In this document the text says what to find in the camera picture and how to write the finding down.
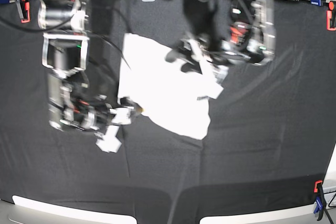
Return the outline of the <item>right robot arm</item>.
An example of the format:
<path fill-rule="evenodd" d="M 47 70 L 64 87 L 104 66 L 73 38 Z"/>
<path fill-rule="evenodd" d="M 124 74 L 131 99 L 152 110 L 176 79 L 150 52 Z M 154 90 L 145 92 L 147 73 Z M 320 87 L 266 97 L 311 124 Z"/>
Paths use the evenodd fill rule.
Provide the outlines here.
<path fill-rule="evenodd" d="M 38 24 L 43 32 L 42 63 L 48 75 L 49 123 L 58 130 L 103 131 L 128 125 L 142 108 L 124 97 L 112 106 L 102 95 L 87 95 L 90 1 L 40 0 Z"/>

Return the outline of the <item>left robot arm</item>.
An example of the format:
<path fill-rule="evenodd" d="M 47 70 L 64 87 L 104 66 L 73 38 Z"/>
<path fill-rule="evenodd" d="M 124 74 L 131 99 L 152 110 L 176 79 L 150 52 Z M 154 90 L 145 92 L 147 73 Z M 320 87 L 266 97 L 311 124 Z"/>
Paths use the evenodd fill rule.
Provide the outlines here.
<path fill-rule="evenodd" d="M 264 66 L 276 49 L 274 0 L 233 0 L 230 37 L 215 38 L 210 32 L 187 31 L 165 61 L 182 61 L 182 72 L 197 72 L 222 84 L 231 66 L 248 63 Z"/>

